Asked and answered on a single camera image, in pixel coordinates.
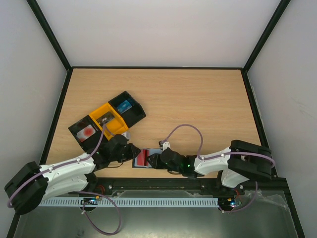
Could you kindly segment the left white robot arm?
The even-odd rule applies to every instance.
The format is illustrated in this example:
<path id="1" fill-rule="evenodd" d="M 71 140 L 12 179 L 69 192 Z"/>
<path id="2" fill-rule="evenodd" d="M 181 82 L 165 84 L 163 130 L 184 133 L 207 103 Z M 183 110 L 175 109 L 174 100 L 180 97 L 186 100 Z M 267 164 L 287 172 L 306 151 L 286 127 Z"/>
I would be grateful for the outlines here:
<path id="1" fill-rule="evenodd" d="M 99 139 L 94 149 L 55 164 L 25 164 L 5 185 L 7 206 L 18 215 L 24 215 L 41 202 L 72 192 L 92 192 L 97 186 L 96 171 L 107 168 L 112 162 L 124 163 L 136 158 L 141 149 L 117 134 L 109 141 Z"/>

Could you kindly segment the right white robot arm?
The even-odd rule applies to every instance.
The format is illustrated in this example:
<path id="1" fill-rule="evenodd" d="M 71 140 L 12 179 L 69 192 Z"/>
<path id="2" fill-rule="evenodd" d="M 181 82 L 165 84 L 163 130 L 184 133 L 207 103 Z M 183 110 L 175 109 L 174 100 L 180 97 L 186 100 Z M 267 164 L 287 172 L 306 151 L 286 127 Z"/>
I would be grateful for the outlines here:
<path id="1" fill-rule="evenodd" d="M 160 153 L 147 157 L 147 162 L 157 170 L 167 170 L 187 178 L 198 178 L 220 172 L 216 189 L 227 194 L 246 181 L 268 182 L 275 167 L 271 151 L 263 146 L 241 140 L 232 140 L 229 147 L 206 155 L 184 156 L 171 150 L 168 142 Z"/>

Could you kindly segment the navy blue card holder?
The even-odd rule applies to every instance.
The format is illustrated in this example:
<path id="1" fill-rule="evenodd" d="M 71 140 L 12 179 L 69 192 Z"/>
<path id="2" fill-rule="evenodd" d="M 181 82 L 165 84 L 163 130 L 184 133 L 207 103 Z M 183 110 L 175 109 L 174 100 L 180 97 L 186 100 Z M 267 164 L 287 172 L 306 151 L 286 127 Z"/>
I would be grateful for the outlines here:
<path id="1" fill-rule="evenodd" d="M 161 153 L 161 150 L 160 149 L 156 149 L 156 148 L 147 148 L 149 150 L 149 154 L 148 156 L 154 154 L 154 153 L 158 153 L 160 154 Z M 147 167 L 138 167 L 138 166 L 135 166 L 135 161 L 136 161 L 136 158 L 134 158 L 132 160 L 132 168 L 142 168 L 142 169 L 151 169 L 152 167 L 148 164 Z"/>

